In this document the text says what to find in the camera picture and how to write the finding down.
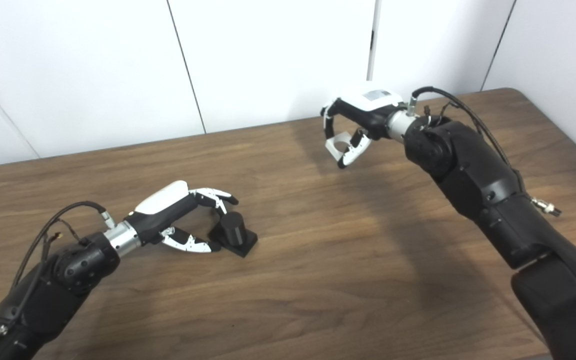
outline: wooden table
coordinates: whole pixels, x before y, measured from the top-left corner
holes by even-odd
[[[461,98],[530,193],[564,210],[549,220],[576,244],[576,145],[517,91]],[[423,103],[438,110],[444,101]],[[373,143],[345,170],[323,144],[313,118],[0,166],[0,300],[56,210],[89,199],[121,219],[182,179],[240,199],[235,209],[260,238],[247,258],[163,244],[134,251],[37,359],[509,360],[546,351],[512,294],[513,272],[400,144]],[[209,215],[195,210],[179,226],[203,236]],[[80,235],[103,230],[91,210],[64,218]]]

